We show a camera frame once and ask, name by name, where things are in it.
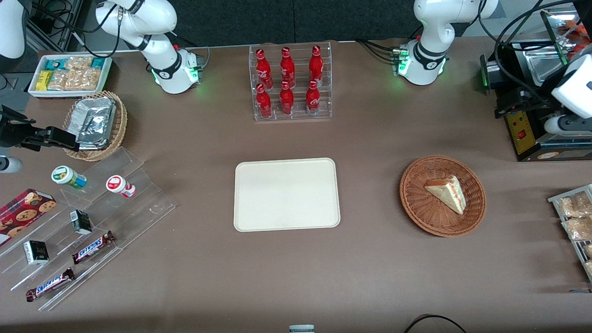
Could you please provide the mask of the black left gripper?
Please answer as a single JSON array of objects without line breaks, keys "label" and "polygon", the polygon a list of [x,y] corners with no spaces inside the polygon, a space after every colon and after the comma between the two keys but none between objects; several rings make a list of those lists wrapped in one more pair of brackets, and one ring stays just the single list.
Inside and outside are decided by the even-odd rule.
[{"label": "black left gripper", "polygon": [[502,118],[510,112],[518,111],[549,111],[556,112],[560,104],[541,88],[528,90],[519,88],[518,95],[503,95],[497,97],[494,110],[495,119]]}]

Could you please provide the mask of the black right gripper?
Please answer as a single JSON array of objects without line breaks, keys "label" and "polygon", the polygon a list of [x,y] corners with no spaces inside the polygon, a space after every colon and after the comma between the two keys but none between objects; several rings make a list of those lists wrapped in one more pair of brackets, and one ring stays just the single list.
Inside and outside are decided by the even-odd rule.
[{"label": "black right gripper", "polygon": [[22,113],[4,105],[1,106],[0,143],[2,148],[20,146],[29,150],[40,151],[45,145],[57,146],[63,149],[78,152],[80,144],[76,141],[76,135],[68,133],[57,127],[46,127],[43,137],[38,131],[43,131],[33,124],[37,121],[29,119]]}]

